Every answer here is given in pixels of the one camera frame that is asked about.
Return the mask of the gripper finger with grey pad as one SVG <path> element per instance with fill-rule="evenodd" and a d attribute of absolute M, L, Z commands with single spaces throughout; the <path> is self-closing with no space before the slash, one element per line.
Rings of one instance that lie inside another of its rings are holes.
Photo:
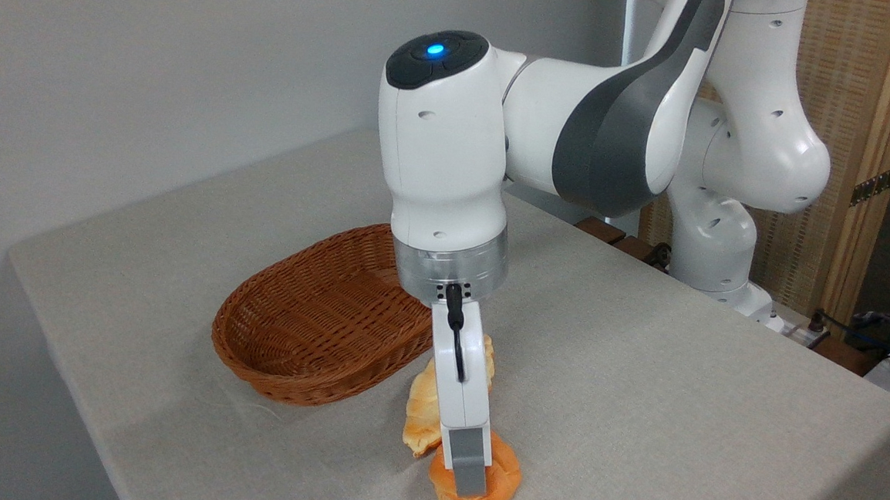
<path fill-rule="evenodd" d="M 486 468 L 491 465 L 491 433 L 485 426 L 449 429 L 444 454 L 459 497 L 487 494 Z"/>

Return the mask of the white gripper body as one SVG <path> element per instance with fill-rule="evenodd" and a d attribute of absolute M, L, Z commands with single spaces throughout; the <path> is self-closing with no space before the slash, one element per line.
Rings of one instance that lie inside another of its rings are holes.
<path fill-rule="evenodd" d="M 490 410 L 489 377 L 480 305 L 475 301 L 463 304 L 463 328 L 457 333 L 460 361 L 454 350 L 454 331 L 447 321 L 447 304 L 435 302 L 431 310 L 439 421 L 446 430 L 486 426 Z"/>

